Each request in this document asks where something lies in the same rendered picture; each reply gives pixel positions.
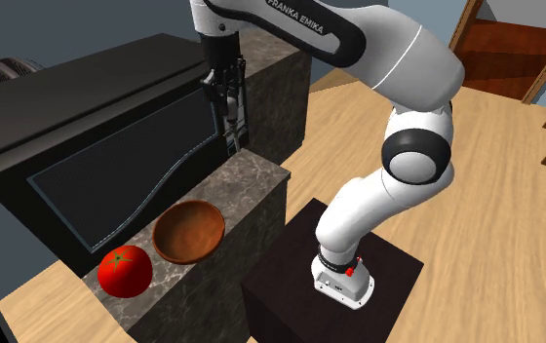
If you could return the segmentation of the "brown wooden bowl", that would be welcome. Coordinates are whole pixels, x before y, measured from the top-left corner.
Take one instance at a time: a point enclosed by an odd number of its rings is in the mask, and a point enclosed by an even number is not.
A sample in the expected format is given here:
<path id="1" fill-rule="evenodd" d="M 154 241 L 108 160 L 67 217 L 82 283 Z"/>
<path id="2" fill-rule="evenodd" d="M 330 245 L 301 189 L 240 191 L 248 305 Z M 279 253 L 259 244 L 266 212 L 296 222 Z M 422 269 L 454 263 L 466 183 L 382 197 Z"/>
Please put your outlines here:
<path id="1" fill-rule="evenodd" d="M 155 221 L 152 244 L 165 260 L 177 265 L 198 263 L 221 244 L 225 221 L 220 210 L 201 200 L 180 202 Z"/>

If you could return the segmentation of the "black sink unit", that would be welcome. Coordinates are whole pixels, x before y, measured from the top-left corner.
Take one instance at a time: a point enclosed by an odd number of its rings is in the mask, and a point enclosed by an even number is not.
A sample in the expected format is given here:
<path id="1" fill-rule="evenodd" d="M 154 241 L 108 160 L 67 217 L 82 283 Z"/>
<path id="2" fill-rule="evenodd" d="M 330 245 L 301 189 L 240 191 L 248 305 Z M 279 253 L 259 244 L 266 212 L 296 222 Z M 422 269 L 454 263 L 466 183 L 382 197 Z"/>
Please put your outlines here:
<path id="1" fill-rule="evenodd" d="M 0 204 L 87 275 L 248 143 L 209 73 L 199 43 L 157 34 L 0 83 Z"/>

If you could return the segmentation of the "red tomato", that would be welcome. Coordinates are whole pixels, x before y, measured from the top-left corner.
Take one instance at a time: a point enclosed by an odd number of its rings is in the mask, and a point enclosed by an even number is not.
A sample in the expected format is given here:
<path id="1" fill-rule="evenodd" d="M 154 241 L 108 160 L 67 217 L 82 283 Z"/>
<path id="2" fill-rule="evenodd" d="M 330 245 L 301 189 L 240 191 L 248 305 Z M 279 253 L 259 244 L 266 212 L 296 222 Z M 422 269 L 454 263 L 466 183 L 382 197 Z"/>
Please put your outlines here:
<path id="1" fill-rule="evenodd" d="M 109 252 L 100 262 L 97 280 L 108 294 L 118 298 L 132 298 L 142 294 L 153 276 L 152 263 L 145 250 L 137 246 L 120 246 Z"/>

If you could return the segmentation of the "dark robot stand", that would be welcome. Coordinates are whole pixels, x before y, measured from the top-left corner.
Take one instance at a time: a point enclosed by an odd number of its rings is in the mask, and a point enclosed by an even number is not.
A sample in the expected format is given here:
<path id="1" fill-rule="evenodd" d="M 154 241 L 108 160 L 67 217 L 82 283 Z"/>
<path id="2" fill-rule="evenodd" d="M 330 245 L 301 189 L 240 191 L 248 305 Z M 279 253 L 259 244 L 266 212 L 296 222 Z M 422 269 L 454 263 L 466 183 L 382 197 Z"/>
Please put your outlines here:
<path id="1" fill-rule="evenodd" d="M 352 310 L 314 287 L 315 228 L 326 205 L 312 199 L 242 280 L 258 343 L 385 343 L 423 263 L 370 233 L 357 253 L 374 279 L 368 303 Z"/>

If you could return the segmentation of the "wooden doorway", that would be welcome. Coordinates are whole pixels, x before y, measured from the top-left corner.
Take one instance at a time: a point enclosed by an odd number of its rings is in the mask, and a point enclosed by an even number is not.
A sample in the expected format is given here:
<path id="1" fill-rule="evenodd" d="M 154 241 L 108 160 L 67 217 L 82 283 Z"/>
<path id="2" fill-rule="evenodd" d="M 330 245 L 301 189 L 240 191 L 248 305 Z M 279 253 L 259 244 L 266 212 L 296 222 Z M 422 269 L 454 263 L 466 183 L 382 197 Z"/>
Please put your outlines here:
<path id="1" fill-rule="evenodd" d="M 535 102 L 546 83 L 546 28 L 480 19 L 486 0 L 466 0 L 448 46 L 465 65 L 463 85 Z"/>

